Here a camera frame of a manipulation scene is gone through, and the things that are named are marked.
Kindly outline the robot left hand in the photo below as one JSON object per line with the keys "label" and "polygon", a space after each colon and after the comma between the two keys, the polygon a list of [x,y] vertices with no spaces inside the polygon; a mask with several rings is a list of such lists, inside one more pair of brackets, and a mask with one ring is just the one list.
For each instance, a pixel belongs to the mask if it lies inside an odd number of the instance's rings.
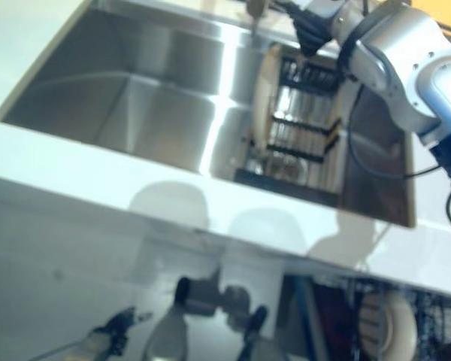
{"label": "robot left hand", "polygon": [[92,333],[108,337],[108,346],[105,348],[106,356],[122,356],[129,341],[128,331],[140,323],[147,322],[152,316],[152,312],[138,313],[136,307],[132,306],[112,316],[104,325],[94,328]]}

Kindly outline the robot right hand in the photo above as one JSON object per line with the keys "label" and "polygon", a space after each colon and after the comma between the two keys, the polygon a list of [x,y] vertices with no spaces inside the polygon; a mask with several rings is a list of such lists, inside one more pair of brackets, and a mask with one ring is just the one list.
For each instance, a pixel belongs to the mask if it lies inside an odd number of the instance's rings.
{"label": "robot right hand", "polygon": [[291,18],[301,52],[314,56],[332,39],[331,22],[344,1],[284,1],[281,8]]}

